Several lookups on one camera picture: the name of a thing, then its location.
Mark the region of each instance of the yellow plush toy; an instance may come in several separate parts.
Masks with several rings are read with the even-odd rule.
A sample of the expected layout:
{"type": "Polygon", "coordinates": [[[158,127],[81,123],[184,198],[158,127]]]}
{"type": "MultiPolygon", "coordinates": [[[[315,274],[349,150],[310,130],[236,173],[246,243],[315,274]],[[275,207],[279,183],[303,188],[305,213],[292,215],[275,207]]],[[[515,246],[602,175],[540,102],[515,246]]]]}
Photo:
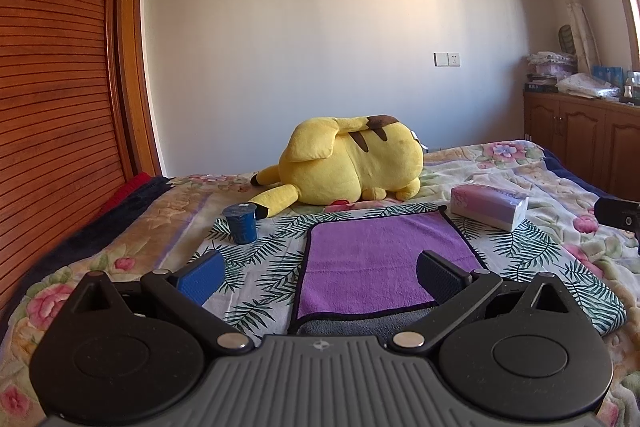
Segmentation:
{"type": "Polygon", "coordinates": [[[311,118],[293,131],[277,165],[258,172],[253,185],[282,185],[257,195],[256,217],[271,217],[296,201],[328,205],[398,200],[420,190],[422,146],[411,130],[392,116],[311,118]]]}

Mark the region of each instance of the wooden cabinet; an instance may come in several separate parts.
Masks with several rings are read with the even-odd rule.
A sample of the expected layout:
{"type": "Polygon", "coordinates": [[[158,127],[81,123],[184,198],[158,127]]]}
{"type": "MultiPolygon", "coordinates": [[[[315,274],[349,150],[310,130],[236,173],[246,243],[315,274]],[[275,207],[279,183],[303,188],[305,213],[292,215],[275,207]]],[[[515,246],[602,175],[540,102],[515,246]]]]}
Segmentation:
{"type": "Polygon", "coordinates": [[[525,93],[525,133],[610,194],[640,201],[640,108],[565,94],[525,93]]]}

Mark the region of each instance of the pink tissue pack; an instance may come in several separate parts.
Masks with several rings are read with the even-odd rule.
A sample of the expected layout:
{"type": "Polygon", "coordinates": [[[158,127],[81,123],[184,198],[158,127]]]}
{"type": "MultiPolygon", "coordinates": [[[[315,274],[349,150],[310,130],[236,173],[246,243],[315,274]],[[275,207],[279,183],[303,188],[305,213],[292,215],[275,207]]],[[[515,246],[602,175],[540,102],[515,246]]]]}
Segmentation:
{"type": "Polygon", "coordinates": [[[513,232],[524,221],[528,204],[529,197],[522,192],[465,184],[451,189],[449,210],[496,229],[513,232]]]}

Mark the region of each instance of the purple cloth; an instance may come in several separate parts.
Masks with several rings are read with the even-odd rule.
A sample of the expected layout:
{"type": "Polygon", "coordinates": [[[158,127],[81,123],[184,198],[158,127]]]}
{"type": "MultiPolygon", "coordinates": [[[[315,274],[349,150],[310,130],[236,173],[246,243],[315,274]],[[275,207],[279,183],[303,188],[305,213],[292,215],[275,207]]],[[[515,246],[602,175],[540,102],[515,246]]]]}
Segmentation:
{"type": "Polygon", "coordinates": [[[467,271],[481,267],[439,211],[321,223],[309,241],[297,319],[313,313],[371,314],[433,301],[415,274],[422,250],[467,271]]]}

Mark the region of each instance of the silver bolt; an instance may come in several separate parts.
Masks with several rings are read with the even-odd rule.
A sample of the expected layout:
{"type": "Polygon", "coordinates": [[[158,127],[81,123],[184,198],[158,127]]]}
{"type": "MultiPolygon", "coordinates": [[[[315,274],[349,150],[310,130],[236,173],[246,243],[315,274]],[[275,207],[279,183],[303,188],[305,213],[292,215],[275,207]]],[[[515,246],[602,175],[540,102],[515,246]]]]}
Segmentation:
{"type": "Polygon", "coordinates": [[[249,344],[249,337],[242,333],[222,333],[218,337],[218,345],[226,349],[242,349],[249,344]]]}
{"type": "Polygon", "coordinates": [[[394,344],[399,347],[405,347],[406,349],[420,347],[424,344],[424,337],[415,331],[401,331],[394,335],[394,344]]]}

